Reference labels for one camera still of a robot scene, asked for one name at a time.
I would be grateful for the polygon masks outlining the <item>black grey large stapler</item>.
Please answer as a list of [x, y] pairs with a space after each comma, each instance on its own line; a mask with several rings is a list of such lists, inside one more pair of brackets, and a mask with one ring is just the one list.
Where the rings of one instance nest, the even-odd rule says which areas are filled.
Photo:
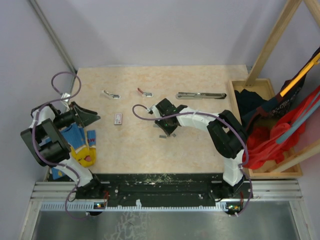
[[178, 92], [175, 97], [179, 100], [192, 99], [218, 99], [223, 100], [227, 97], [226, 93], [210, 93], [210, 92]]

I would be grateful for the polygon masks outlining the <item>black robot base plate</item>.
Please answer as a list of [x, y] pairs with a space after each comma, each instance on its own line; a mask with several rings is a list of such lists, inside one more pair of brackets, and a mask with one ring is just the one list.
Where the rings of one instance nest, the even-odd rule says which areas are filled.
[[96, 174], [103, 191], [95, 197], [76, 200], [106, 201], [108, 207], [214, 207], [223, 200], [247, 199], [252, 196], [244, 178], [235, 186], [223, 180], [222, 173], [139, 173]]

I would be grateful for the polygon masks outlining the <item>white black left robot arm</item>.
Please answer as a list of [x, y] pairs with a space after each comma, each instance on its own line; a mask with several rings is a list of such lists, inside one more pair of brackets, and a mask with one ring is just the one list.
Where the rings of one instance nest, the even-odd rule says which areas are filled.
[[85, 127], [100, 120], [97, 112], [74, 101], [62, 113], [51, 103], [31, 111], [32, 123], [20, 136], [41, 166], [67, 175], [82, 198], [99, 198], [104, 186], [89, 170], [96, 162], [96, 132]]

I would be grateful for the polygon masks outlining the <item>pink white mini stapler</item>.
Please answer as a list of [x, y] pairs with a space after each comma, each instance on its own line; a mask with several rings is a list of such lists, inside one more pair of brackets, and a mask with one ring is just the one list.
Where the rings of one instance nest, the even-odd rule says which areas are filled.
[[142, 89], [140, 89], [139, 87], [137, 88], [137, 91], [144, 97], [146, 98], [152, 98], [154, 95], [152, 92], [146, 92], [146, 91], [143, 91]]

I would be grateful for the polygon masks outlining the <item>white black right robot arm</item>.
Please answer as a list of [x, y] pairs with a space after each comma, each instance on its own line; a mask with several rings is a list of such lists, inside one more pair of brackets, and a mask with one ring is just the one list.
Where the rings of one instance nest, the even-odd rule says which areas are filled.
[[240, 164], [248, 135], [231, 111], [205, 113], [183, 104], [175, 106], [165, 98], [154, 104], [148, 113], [157, 118], [155, 124], [167, 136], [177, 127], [191, 127], [208, 133], [217, 152], [224, 157], [224, 194], [235, 198], [241, 192], [239, 182], [244, 174]]

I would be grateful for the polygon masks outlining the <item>red white staple box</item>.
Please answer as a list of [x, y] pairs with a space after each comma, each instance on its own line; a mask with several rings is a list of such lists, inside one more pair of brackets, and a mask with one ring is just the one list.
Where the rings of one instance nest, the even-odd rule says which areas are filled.
[[123, 114], [122, 113], [116, 113], [114, 115], [114, 125], [122, 125], [123, 124]]

